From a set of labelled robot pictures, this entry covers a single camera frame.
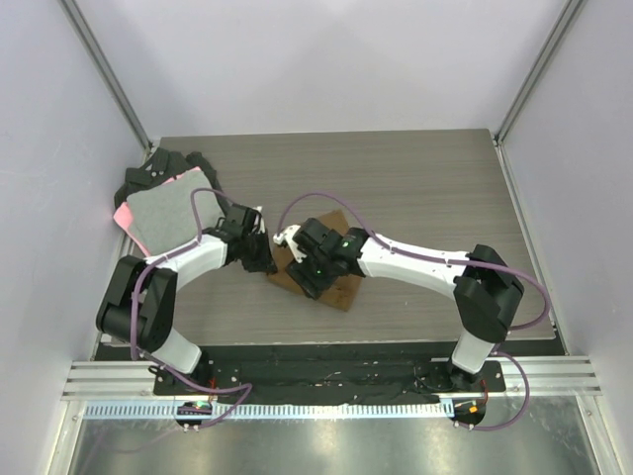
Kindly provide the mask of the brown cloth napkin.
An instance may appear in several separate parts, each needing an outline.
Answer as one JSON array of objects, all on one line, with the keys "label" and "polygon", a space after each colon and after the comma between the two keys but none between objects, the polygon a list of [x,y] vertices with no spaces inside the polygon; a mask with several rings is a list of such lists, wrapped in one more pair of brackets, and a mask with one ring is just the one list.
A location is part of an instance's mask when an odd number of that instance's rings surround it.
[{"label": "brown cloth napkin", "polygon": [[[350,226],[343,214],[338,209],[322,214],[317,219],[328,228],[331,228],[341,235],[346,233]],[[277,266],[277,273],[269,274],[268,280],[278,287],[302,297],[306,297],[302,288],[287,274],[285,268],[293,259],[292,252],[285,247],[276,244],[272,246],[272,257]],[[349,275],[338,277],[332,286],[325,290],[317,301],[339,311],[348,312],[357,296],[363,279],[359,276]]]}]

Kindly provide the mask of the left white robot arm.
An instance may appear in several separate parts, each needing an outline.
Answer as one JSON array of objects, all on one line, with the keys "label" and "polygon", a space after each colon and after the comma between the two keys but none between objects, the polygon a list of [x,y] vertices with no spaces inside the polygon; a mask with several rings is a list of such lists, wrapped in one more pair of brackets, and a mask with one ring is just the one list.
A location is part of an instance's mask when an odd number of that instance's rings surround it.
[{"label": "left white robot arm", "polygon": [[190,282],[236,261],[251,273],[277,271],[258,208],[232,205],[215,226],[165,254],[121,258],[96,327],[176,370],[176,382],[188,394],[201,394],[211,371],[202,348],[173,328],[176,296]]}]

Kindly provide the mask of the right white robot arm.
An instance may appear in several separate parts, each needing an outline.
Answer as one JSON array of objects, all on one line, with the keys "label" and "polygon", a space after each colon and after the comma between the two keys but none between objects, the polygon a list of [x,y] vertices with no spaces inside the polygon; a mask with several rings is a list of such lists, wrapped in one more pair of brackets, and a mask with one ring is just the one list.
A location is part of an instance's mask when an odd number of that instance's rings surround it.
[{"label": "right white robot arm", "polygon": [[388,239],[361,228],[345,234],[310,218],[273,237],[290,250],[286,273],[316,300],[343,276],[386,278],[441,294],[452,300],[462,331],[446,367],[452,387],[467,391],[483,377],[494,348],[505,341],[524,287],[505,273],[505,262],[491,247],[471,252],[429,249]]}]

